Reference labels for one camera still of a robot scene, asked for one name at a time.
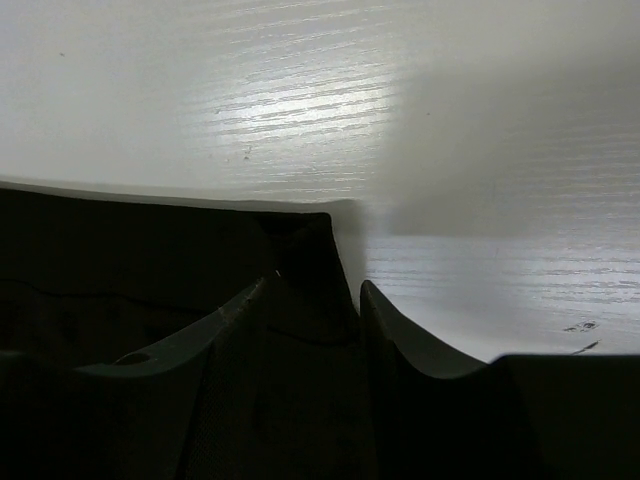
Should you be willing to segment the black fabric skirt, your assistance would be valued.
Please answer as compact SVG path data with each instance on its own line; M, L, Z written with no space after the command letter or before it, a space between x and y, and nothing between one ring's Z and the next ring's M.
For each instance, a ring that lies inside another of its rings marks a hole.
M324 212L1 192L1 355L110 364L265 284L237 479L378 475L360 319Z

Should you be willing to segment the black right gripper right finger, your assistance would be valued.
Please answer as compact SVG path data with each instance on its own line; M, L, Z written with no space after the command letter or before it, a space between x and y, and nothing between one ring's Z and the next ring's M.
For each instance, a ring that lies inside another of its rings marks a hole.
M384 479L635 479L635 355L479 361L360 289L372 422Z

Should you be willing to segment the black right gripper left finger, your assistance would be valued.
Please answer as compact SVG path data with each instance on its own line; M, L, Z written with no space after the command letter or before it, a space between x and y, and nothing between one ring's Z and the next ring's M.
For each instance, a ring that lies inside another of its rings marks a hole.
M110 364L1 355L5 479L237 479L265 341L265 284Z

